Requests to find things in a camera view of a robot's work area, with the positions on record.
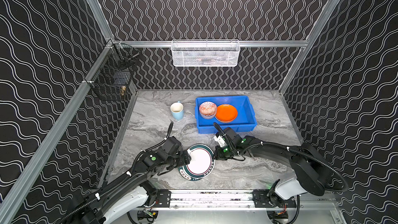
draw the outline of red and white bowl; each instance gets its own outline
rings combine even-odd
[[[216,116],[217,105],[211,101],[203,102],[199,106],[199,113],[203,118],[211,119]]]

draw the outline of gray marble surface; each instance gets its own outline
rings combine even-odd
[[[276,91],[139,91],[126,134],[110,172],[110,180],[126,172],[141,150],[160,142],[174,122],[172,136],[184,149],[206,144],[214,151],[213,134],[199,134],[196,128],[195,99],[205,96],[246,95],[256,113],[257,126],[252,132],[239,132],[264,141],[300,145],[290,119]],[[184,118],[176,121],[170,105],[181,101]],[[151,181],[166,189],[268,189],[282,174],[292,170],[285,165],[262,158],[216,161],[213,171],[199,181],[184,179],[177,169]]]

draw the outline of mug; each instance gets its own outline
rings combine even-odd
[[[177,101],[176,103],[173,103],[170,106],[170,110],[172,112],[173,117],[176,120],[180,120],[182,119],[182,117],[184,117],[184,106],[181,104],[180,101]]]

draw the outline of blue tray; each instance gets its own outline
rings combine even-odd
[[[203,118],[199,113],[199,106],[206,101],[214,102],[217,106],[222,104],[230,104],[238,110],[238,116],[232,122],[222,123],[216,119]],[[217,122],[223,129],[231,127],[235,132],[250,132],[257,126],[254,117],[253,106],[250,104],[247,96],[223,96],[223,97],[201,97],[196,98],[195,117],[196,126],[200,134],[216,133],[217,130],[213,126],[213,122]]]

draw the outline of white wire basket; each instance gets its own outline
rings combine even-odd
[[[238,40],[172,40],[176,67],[235,67],[240,46]]]

